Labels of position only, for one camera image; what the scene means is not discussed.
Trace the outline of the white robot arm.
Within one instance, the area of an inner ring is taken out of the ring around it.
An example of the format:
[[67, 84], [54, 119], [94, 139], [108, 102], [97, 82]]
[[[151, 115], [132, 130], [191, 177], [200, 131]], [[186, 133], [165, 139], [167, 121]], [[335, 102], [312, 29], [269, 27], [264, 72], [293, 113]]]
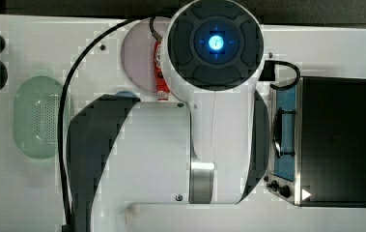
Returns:
[[136, 204], [240, 203], [267, 170], [265, 59], [259, 22], [234, 0], [178, 10], [160, 46], [172, 99], [103, 95], [70, 122], [68, 232], [126, 232]]

